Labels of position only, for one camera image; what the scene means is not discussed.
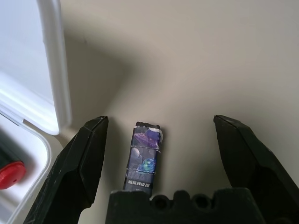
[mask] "black plastic part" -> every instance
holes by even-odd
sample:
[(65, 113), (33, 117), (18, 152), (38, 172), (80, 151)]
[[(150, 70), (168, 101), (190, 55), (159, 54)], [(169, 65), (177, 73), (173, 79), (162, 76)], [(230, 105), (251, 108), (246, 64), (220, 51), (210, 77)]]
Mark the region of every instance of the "black plastic part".
[(57, 157), (24, 224), (76, 224), (94, 202), (108, 117), (88, 121)]
[(232, 187), (250, 189), (268, 224), (298, 224), (299, 189), (275, 155), (240, 121), (215, 116), (214, 122)]
[[(207, 206), (196, 204), (204, 198)], [(177, 191), (173, 200), (145, 192), (114, 192), (110, 195), (106, 224), (265, 224), (248, 189), (222, 189), (213, 199)]]

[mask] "small box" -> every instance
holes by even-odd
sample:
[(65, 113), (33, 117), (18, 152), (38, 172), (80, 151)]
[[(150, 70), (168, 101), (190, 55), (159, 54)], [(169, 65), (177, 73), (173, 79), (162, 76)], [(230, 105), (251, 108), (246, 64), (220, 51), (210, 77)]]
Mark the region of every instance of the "small box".
[(124, 183), (125, 190), (141, 190), (151, 197), (162, 139), (160, 126), (136, 123)]

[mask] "white surface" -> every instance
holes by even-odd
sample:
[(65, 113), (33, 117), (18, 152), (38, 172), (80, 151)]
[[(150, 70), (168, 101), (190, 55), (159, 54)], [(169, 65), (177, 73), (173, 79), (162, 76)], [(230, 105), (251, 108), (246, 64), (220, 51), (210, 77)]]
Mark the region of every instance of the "white surface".
[(50, 134), (71, 122), (60, 22), (57, 0), (0, 3), (0, 105)]
[(24, 162), (26, 174), (14, 186), (0, 191), (0, 224), (22, 223), (61, 146), (0, 115), (0, 146), (12, 149)]
[(299, 1), (61, 3), (73, 129), (110, 119), (102, 179), (80, 224), (105, 223), (138, 120), (166, 129), (155, 194), (229, 186), (215, 114), (249, 125), (299, 184)]

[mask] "planet illustration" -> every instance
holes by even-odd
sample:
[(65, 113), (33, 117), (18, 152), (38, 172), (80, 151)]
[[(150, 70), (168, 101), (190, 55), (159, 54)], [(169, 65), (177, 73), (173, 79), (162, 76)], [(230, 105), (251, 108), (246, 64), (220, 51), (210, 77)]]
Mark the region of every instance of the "planet illustration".
[(138, 167), (137, 171), (153, 173), (155, 171), (156, 161), (154, 159), (145, 159), (143, 163)]
[(137, 148), (132, 148), (131, 150), (131, 158), (137, 159), (140, 156), (140, 152)]

